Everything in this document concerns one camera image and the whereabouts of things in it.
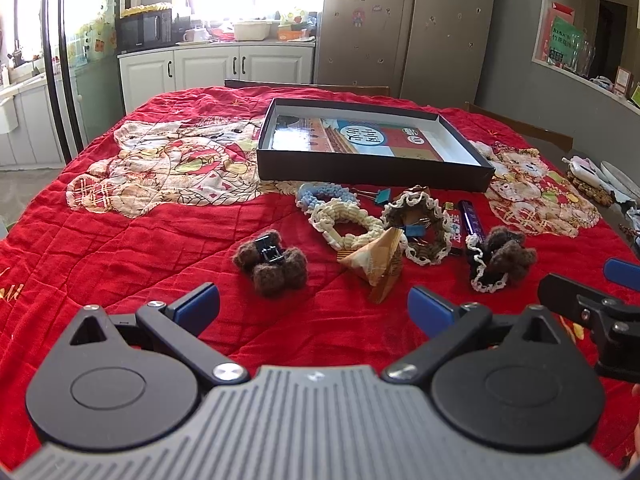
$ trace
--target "black box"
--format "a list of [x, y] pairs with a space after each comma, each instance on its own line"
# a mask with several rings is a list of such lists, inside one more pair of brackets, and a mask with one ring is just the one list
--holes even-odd
[[[311, 144], [328, 149], [310, 151]], [[439, 114], [303, 99], [271, 102], [260, 133], [257, 161], [262, 180], [422, 185], [479, 192], [487, 190], [495, 173], [478, 150]]]

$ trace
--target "refrigerator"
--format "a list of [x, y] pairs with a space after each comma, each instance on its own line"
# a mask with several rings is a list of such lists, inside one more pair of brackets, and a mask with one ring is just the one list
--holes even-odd
[[67, 163], [124, 116], [119, 0], [41, 0], [49, 113]]
[[317, 84], [389, 86], [420, 105], [474, 102], [494, 0], [324, 0]]

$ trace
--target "paper packet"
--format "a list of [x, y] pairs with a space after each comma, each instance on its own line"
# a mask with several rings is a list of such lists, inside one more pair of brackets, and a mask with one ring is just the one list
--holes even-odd
[[382, 303], [402, 271], [402, 229], [387, 229], [380, 238], [348, 254], [340, 263], [373, 287], [369, 301]]

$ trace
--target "microwave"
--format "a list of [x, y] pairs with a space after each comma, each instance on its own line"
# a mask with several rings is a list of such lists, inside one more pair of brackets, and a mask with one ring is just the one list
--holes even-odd
[[172, 46], [171, 9], [139, 12], [118, 21], [118, 51], [121, 54]]

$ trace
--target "cabinet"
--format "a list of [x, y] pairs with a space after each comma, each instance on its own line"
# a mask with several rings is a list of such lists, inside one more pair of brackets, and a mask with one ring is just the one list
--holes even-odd
[[240, 47], [241, 79], [310, 84], [313, 49], [292, 46]]
[[152, 97], [176, 89], [174, 52], [148, 52], [120, 58], [122, 95], [127, 114]]
[[225, 79], [310, 84], [314, 47], [295, 44], [213, 44], [120, 56], [127, 114], [175, 90], [224, 86]]
[[175, 50], [175, 89], [224, 86], [225, 79], [238, 78], [236, 46]]

